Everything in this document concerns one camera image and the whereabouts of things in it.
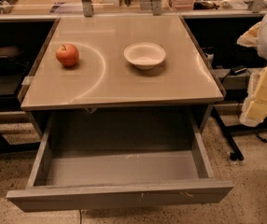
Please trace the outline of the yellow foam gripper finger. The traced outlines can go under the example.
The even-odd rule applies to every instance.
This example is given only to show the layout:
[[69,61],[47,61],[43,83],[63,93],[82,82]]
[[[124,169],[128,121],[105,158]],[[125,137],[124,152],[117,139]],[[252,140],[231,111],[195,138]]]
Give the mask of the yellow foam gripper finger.
[[245,33],[239,36],[237,44],[247,48],[255,48],[258,45],[258,33],[260,21],[251,26]]
[[247,87],[247,97],[242,106],[240,122],[247,127],[256,127],[267,117],[267,66],[253,71]]

